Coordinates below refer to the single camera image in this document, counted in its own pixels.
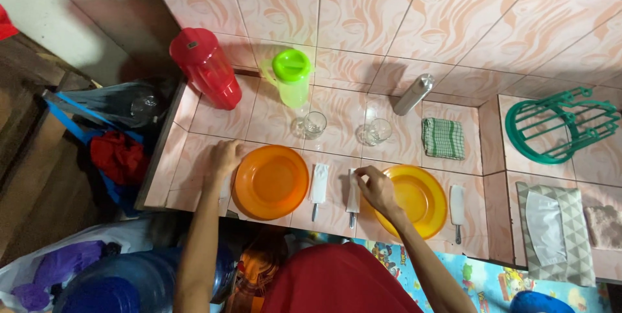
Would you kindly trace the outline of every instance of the red fabric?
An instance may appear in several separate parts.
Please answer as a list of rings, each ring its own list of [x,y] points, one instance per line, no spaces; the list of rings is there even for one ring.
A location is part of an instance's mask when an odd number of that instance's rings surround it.
[[[11,23],[6,10],[0,5],[0,40],[17,35],[19,31]]]
[[[149,166],[143,145],[119,131],[93,137],[91,160],[118,185],[142,183]]]
[[[408,312],[422,310],[369,251],[324,244],[292,256],[277,272],[261,312]]]

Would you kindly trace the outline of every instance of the pitcher lid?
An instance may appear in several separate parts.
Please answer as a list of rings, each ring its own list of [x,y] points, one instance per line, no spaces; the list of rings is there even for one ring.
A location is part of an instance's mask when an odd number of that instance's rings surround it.
[[[305,79],[312,72],[311,62],[299,50],[288,49],[272,59],[274,74],[282,81],[294,82]]]

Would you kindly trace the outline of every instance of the checkered towel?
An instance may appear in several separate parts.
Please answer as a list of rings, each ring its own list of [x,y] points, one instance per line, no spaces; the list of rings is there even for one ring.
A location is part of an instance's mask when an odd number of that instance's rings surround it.
[[[423,125],[425,155],[465,159],[465,138],[459,122],[428,118],[424,119]]]

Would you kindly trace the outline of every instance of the orange plate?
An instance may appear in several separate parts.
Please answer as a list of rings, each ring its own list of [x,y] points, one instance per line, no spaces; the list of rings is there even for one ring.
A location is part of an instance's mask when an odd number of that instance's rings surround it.
[[[421,237],[429,239],[440,232],[447,220],[447,198],[439,181],[423,168],[411,165],[389,167],[383,174],[393,182],[397,204]],[[376,211],[376,216],[389,233],[399,238],[383,215]]]
[[[250,152],[240,164],[233,201],[251,218],[275,220],[300,205],[308,186],[302,157],[288,147],[267,145]]]

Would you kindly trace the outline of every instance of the red shirt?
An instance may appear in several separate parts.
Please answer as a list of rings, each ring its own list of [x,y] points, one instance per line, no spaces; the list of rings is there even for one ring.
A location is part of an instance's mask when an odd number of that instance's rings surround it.
[[[261,312],[422,312],[397,279],[354,243],[301,250],[271,285]]]

